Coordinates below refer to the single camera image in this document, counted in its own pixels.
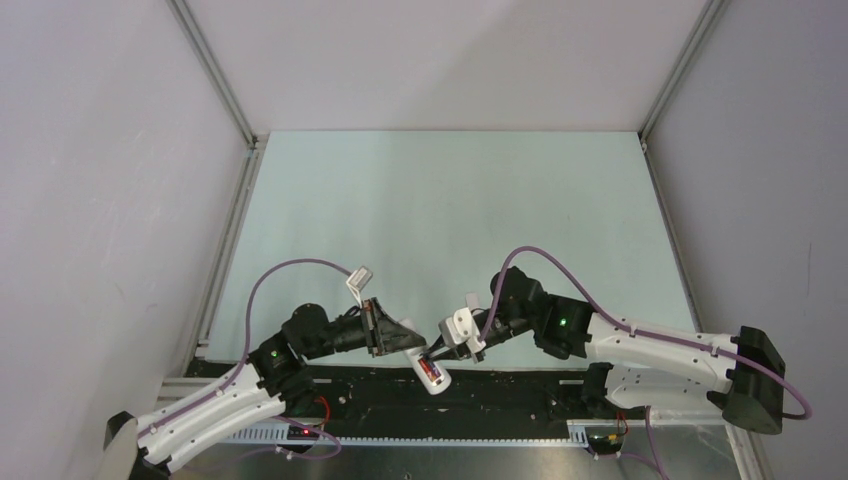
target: black plastic cover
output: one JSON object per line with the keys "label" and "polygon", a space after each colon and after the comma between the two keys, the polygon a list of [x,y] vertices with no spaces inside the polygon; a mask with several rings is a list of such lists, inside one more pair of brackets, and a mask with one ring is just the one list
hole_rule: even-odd
{"label": "black plastic cover", "polygon": [[[121,412],[113,415],[112,418],[106,421],[106,439],[103,444],[104,449],[112,443],[115,435],[118,434],[124,424],[133,418],[135,417],[128,412]],[[133,468],[130,471],[130,476],[127,480],[167,480],[170,478],[171,472],[168,471],[168,467],[166,466],[167,461],[162,462],[159,465],[153,465],[144,459],[145,455],[147,455],[147,449],[138,449],[136,451]]]}
{"label": "black plastic cover", "polygon": [[[778,374],[786,375],[786,364],[762,330],[742,327],[733,342],[738,354]],[[722,410],[722,418],[739,428],[777,435],[783,431],[783,387],[763,373],[737,362],[728,371],[733,380],[726,394],[708,392],[707,399]]]}
{"label": "black plastic cover", "polygon": [[266,389],[272,397],[280,393],[283,399],[291,399],[315,388],[306,364],[289,347],[282,331],[262,342],[247,358],[262,377],[259,388]]}
{"label": "black plastic cover", "polygon": [[[492,277],[494,294],[498,275]],[[491,345],[502,343],[526,329],[533,329],[536,346],[548,355],[567,360],[571,355],[586,358],[587,332],[594,309],[587,302],[550,295],[538,280],[528,277],[518,267],[510,267],[504,275],[498,299],[496,324],[489,336]],[[520,319],[526,323],[516,323]]]}

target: red wire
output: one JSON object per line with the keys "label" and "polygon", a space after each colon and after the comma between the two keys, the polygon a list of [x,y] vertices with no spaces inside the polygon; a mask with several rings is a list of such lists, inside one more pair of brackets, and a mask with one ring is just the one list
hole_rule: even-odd
{"label": "red wire", "polygon": [[323,422],[321,422],[321,428],[324,428],[324,426],[325,426],[325,425],[327,425],[327,422],[329,422],[329,421],[330,421],[330,403],[329,403],[329,402],[327,402],[327,399],[326,399],[326,398],[324,398],[324,396],[323,396],[323,395],[321,395],[320,397],[316,398],[316,399],[315,399],[315,403],[323,403],[323,404],[324,404],[324,409],[325,409],[325,410],[326,410],[326,412],[327,412],[327,413],[325,413],[325,414],[324,414],[324,421],[323,421]]}
{"label": "red wire", "polygon": [[619,421],[624,422],[624,433],[621,436],[625,436],[630,433],[630,425],[627,424],[627,417],[624,416],[624,412],[618,411],[615,414],[615,428],[618,430]]}

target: white plastic housing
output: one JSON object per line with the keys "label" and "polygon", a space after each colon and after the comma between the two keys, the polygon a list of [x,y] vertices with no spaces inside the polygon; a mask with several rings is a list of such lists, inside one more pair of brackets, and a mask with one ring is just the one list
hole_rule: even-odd
{"label": "white plastic housing", "polygon": [[279,397],[266,400],[258,405],[243,408],[220,422],[210,425],[205,430],[194,435],[193,438],[189,439],[181,447],[177,448],[171,454],[171,461],[168,462],[168,470],[171,473],[176,472],[197,456],[197,454],[219,441],[260,420],[280,415],[285,410],[286,402],[280,401]]}
{"label": "white plastic housing", "polygon": [[[417,332],[415,324],[408,318],[405,318],[398,323],[414,332]],[[430,393],[430,395],[438,395],[447,390],[450,386],[451,376],[450,373],[445,370],[445,367],[442,366],[441,362],[432,362],[425,358],[425,351],[427,351],[427,347],[417,347],[404,350],[403,353],[406,355],[406,358],[409,359],[409,364],[412,366],[412,370],[414,370],[415,374],[418,375],[418,378],[421,380],[421,383],[424,384],[424,388],[427,389],[427,392]]]}
{"label": "white plastic housing", "polygon": [[362,306],[362,290],[368,285],[368,282],[371,281],[371,277],[373,276],[374,273],[363,265],[351,273],[350,277],[345,281],[350,294],[353,295],[357,305],[360,307]]}
{"label": "white plastic housing", "polygon": [[224,382],[226,382],[230,377],[233,376],[235,370],[235,367],[231,368],[227,373],[206,384],[200,390],[197,390],[191,395],[179,399],[178,401],[168,405],[167,407],[160,408],[159,410],[138,417],[138,431],[140,432],[144,430],[151,423],[161,420],[165,416],[170,415],[172,412],[176,412],[177,410],[185,407],[186,405],[197,400],[198,398],[203,397],[207,393],[214,392],[215,390],[220,388],[221,385],[224,384]]}
{"label": "white plastic housing", "polygon": [[736,362],[712,352],[704,352],[682,345],[674,345],[639,335],[639,331],[651,331],[672,335],[678,338],[700,342],[722,350],[736,353],[736,345],[727,334],[706,334],[684,332],[663,328],[651,324],[638,324],[627,320],[631,328],[636,328],[636,336],[631,336],[607,323],[597,313],[592,316],[588,333],[592,341],[586,344],[586,357],[590,362],[609,362],[613,364],[644,365],[701,383],[704,388],[727,393],[731,381],[727,370],[736,366]]}
{"label": "white plastic housing", "polygon": [[[221,395],[209,399],[206,403],[162,425],[155,432],[141,437],[138,440],[138,446],[147,448],[145,460],[156,465],[210,425],[215,425],[246,407],[256,408],[256,405],[270,400],[268,392],[256,386],[257,382],[259,382],[259,374],[256,369],[253,365],[245,365],[233,383]],[[220,383],[216,382],[213,385],[220,386]],[[211,390],[209,387],[203,388],[177,403],[186,405],[203,396],[203,392],[217,390],[217,386]],[[149,419],[145,419],[145,422],[146,425],[150,424]]]}
{"label": "white plastic housing", "polygon": [[703,384],[660,370],[616,365],[604,386],[607,400],[619,408],[651,405],[661,410],[721,413],[707,400]]}

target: light green table surface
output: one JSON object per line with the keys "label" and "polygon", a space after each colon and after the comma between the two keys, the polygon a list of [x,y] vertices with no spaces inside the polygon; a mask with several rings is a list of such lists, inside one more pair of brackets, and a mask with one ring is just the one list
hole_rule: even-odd
{"label": "light green table surface", "polygon": [[[325,258],[367,265],[394,318],[413,319],[429,342],[467,292],[491,301],[489,281],[515,247],[560,259],[607,310],[693,330],[645,159],[635,133],[276,132],[271,135],[210,334],[207,359],[236,360],[256,279],[273,264]],[[548,292],[578,296],[555,267],[516,259]],[[251,348],[303,303],[331,319],[353,304],[344,277],[298,265],[257,296]],[[407,365],[367,352],[313,363]],[[527,333],[463,368],[575,368]]]}

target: white cable clip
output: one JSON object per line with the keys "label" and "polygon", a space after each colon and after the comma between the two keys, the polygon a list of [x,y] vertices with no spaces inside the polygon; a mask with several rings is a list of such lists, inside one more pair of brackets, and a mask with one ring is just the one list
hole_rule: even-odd
{"label": "white cable clip", "polygon": [[353,295],[353,298],[356,300],[356,303],[360,308],[362,308],[362,290],[365,288],[365,285],[368,285],[368,282],[373,276],[374,273],[363,265],[354,270],[345,282],[348,290],[350,290],[350,294]]}

